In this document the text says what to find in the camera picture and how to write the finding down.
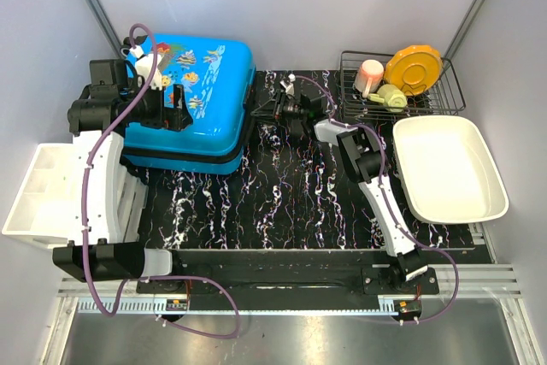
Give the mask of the blue cartoon fish suitcase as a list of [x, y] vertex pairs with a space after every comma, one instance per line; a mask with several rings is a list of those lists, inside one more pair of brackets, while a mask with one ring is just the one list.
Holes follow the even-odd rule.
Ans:
[[238, 169], [252, 131], [256, 65], [250, 47], [237, 40], [156, 34], [164, 103], [174, 105], [182, 85], [193, 120], [175, 132], [132, 123], [123, 156], [133, 165], [200, 174]]

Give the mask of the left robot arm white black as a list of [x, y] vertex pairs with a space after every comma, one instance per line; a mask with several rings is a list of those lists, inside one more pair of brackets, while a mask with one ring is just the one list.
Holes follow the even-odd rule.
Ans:
[[135, 62], [94, 60], [91, 82], [68, 110], [73, 159], [82, 179], [74, 219], [82, 234], [53, 250], [55, 266], [80, 282], [155, 277], [167, 293], [177, 292], [185, 273], [168, 250], [148, 250], [138, 241], [147, 187], [122, 162], [126, 128], [182, 131], [192, 124], [185, 106], [163, 102], [160, 56]]

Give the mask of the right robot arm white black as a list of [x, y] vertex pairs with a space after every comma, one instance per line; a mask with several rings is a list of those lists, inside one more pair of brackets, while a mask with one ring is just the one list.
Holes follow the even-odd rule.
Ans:
[[277, 92], [251, 115], [261, 123], [299, 121], [311, 138], [338, 147], [348, 179], [359, 186], [368, 200], [382, 232], [386, 253], [391, 258], [389, 286], [402, 294], [416, 287], [428, 266], [393, 195], [386, 154], [378, 135], [364, 125], [336, 121], [325, 111], [320, 98], [296, 98], [284, 91]]

